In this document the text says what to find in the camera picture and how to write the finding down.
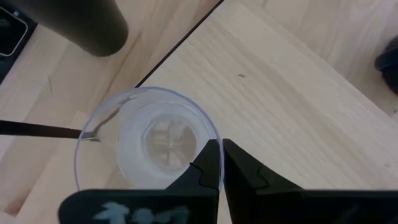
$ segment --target black handle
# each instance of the black handle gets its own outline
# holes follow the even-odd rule
[[[81,130],[29,124],[15,121],[0,121],[0,135],[35,136],[78,139]]]

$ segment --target black device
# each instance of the black device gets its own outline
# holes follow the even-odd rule
[[[23,13],[0,4],[0,83],[22,52],[36,25]]]
[[[0,134],[78,138],[81,130],[0,121]],[[209,140],[165,190],[84,190],[65,199],[61,224],[216,223],[224,182],[233,223],[398,223],[398,191],[305,190],[230,139]]]

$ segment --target light wood surface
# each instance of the light wood surface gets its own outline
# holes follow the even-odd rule
[[[129,24],[125,46],[98,58],[38,26],[0,86],[0,119],[67,126],[91,114],[113,80],[133,88],[218,0],[117,0]],[[128,64],[129,70],[121,70]],[[0,211],[16,215],[58,139],[0,136]]]
[[[144,85],[189,96],[223,138],[306,189],[398,188],[398,124],[256,1],[225,1]],[[56,221],[75,191],[74,146],[58,144],[16,223]],[[230,222],[224,195],[218,221]]]
[[[398,96],[374,59],[398,35],[393,0],[258,0],[277,22],[398,121]]]

